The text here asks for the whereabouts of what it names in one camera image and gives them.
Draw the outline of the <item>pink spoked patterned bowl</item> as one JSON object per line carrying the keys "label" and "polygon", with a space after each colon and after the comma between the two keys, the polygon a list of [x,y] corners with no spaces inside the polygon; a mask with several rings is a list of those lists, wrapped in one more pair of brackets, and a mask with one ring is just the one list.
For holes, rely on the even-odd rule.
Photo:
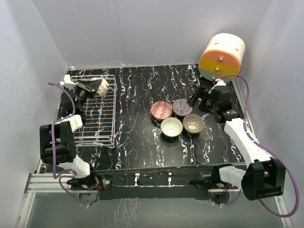
{"label": "pink spoked patterned bowl", "polygon": [[98,79],[96,81],[97,89],[96,93],[99,94],[101,97],[105,97],[108,92],[109,83],[105,79]]}

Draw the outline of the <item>red patterned bowl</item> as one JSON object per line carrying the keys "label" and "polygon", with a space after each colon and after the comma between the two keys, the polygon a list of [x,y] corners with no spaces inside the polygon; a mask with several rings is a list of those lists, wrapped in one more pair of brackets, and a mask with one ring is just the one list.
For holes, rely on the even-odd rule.
{"label": "red patterned bowl", "polygon": [[164,120],[172,115],[172,106],[166,101],[157,101],[151,106],[151,113],[155,119]]}

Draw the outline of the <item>green patterned bowl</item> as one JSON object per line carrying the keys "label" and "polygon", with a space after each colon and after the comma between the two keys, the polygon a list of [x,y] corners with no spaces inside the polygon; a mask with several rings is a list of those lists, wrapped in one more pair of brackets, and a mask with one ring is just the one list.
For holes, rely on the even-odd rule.
{"label": "green patterned bowl", "polygon": [[182,130],[182,122],[175,117],[166,118],[161,123],[161,131],[167,137],[177,137],[181,134]]}

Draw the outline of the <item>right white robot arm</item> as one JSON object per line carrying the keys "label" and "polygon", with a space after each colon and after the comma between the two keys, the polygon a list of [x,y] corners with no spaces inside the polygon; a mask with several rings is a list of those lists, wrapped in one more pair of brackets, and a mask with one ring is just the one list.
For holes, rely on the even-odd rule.
{"label": "right white robot arm", "polygon": [[187,103],[194,107],[199,99],[199,110],[214,116],[215,121],[235,143],[247,167],[242,170],[231,164],[214,166],[209,178],[211,183],[219,189],[229,183],[242,190],[248,200],[281,196],[286,169],[278,159],[256,145],[257,140],[250,131],[244,130],[244,120],[238,109],[232,107],[230,87],[217,85],[208,90],[200,86]]}

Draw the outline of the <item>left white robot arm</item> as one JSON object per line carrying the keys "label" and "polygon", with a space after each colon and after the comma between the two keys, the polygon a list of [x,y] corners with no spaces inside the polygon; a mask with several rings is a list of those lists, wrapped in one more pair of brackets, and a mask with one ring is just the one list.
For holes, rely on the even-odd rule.
{"label": "left white robot arm", "polygon": [[67,75],[60,83],[49,82],[50,86],[61,89],[62,95],[68,98],[63,104],[67,115],[39,129],[40,157],[45,164],[53,165],[54,179],[67,174],[72,179],[82,179],[81,183],[89,190],[97,186],[98,178],[91,165],[77,155],[74,132],[84,126],[82,108],[87,99],[100,92],[102,81],[100,78],[72,81]]}

